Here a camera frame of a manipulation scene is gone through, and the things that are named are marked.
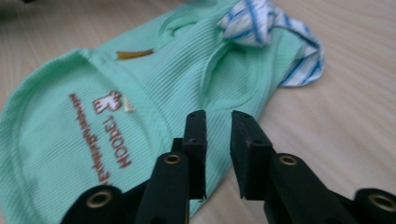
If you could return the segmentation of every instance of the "printed logo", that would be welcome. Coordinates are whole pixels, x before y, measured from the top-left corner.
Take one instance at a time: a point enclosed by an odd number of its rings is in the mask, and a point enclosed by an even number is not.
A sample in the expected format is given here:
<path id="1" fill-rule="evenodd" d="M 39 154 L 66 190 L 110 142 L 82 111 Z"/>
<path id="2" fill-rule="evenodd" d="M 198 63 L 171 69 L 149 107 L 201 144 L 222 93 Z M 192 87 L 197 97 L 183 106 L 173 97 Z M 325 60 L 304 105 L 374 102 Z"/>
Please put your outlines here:
<path id="1" fill-rule="evenodd" d="M 97 114 L 102 113 L 107 108 L 111 111 L 116 111 L 121 108 L 121 94 L 117 91 L 112 91 L 109 95 L 93 101 L 93 108 Z"/>

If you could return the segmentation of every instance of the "black plastic part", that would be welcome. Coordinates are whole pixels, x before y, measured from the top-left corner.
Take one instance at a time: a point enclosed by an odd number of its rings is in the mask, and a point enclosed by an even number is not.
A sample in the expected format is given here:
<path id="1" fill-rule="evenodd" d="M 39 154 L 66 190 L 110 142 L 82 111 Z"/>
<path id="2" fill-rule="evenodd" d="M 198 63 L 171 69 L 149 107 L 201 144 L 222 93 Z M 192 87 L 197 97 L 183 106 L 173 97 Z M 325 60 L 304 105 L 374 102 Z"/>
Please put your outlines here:
<path id="1" fill-rule="evenodd" d="M 268 186 L 264 212 L 269 224 L 292 224 L 288 211 L 279 197 L 274 185 Z"/>
<path id="2" fill-rule="evenodd" d="M 358 190 L 353 206 L 359 211 L 356 215 L 361 216 L 362 223 L 396 223 L 396 196 L 384 190 Z"/>
<path id="3" fill-rule="evenodd" d="M 204 110 L 190 113 L 186 118 L 184 138 L 175 138 L 172 151 L 180 151 L 190 161 L 190 199 L 206 197 L 206 115 Z"/>
<path id="4" fill-rule="evenodd" d="M 62 224 L 118 223 L 121 191 L 111 186 L 97 186 L 85 191 L 64 216 Z"/>
<path id="5" fill-rule="evenodd" d="M 272 143 L 249 114 L 233 111 L 231 158 L 241 198 L 265 200 L 268 168 L 275 153 Z"/>
<path id="6" fill-rule="evenodd" d="M 148 181 L 134 224 L 189 222 L 189 158 L 181 152 L 162 154 Z"/>
<path id="7" fill-rule="evenodd" d="M 270 176 L 293 223 L 358 223 L 300 158 L 276 154 Z"/>

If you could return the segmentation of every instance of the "wooden table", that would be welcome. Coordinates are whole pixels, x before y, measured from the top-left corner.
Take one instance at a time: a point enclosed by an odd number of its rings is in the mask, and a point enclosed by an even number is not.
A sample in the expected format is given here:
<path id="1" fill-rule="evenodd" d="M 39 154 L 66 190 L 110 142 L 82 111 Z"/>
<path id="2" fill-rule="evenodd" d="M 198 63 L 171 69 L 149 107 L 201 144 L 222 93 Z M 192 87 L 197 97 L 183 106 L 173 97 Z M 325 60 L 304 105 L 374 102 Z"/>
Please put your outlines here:
<path id="1" fill-rule="evenodd" d="M 396 194 L 396 1 L 274 2 L 305 21 L 326 51 L 319 81 L 278 89 L 265 107 L 260 124 L 276 151 L 302 158 L 329 189 L 348 198 L 361 188 Z M 2 0 L 0 106 L 47 60 L 94 48 L 179 4 Z M 231 170 L 191 223 L 267 223 L 262 202 L 240 200 L 238 192 Z"/>

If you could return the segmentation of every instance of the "blue striped cloth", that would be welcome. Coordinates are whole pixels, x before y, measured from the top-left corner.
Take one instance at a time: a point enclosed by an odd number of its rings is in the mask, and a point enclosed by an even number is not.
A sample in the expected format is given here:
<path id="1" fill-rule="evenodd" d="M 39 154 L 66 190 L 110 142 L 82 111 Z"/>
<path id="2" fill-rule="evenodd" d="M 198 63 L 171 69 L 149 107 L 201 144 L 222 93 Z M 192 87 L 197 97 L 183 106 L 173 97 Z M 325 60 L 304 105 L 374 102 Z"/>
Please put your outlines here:
<path id="1" fill-rule="evenodd" d="M 304 41 L 301 58 L 297 59 L 280 83 L 282 87 L 303 86 L 318 79 L 324 68 L 321 42 L 302 21 L 289 17 L 268 0 L 242 0 L 219 22 L 222 37 L 237 44 L 264 47 L 271 43 L 274 27 L 288 29 Z"/>

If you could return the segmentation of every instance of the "screw hole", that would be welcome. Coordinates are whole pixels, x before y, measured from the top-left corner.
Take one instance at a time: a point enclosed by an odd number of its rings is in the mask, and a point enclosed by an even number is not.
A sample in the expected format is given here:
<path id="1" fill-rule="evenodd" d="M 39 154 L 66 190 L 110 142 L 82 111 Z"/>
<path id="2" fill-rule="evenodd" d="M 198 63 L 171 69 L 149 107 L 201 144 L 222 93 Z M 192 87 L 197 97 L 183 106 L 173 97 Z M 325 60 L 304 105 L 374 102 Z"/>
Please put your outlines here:
<path id="1" fill-rule="evenodd" d="M 297 165 L 297 160 L 291 156 L 281 156 L 279 160 L 285 165 Z"/>
<path id="2" fill-rule="evenodd" d="M 113 194 L 108 190 L 102 190 L 91 195 L 87 200 L 90 208 L 100 208 L 108 204 L 113 199 Z"/>
<path id="3" fill-rule="evenodd" d="M 396 202 L 384 195 L 370 194 L 369 201 L 385 211 L 396 212 Z"/>
<path id="4" fill-rule="evenodd" d="M 169 155 L 164 158 L 165 162 L 168 164 L 176 164 L 181 161 L 181 158 L 178 155 Z"/>

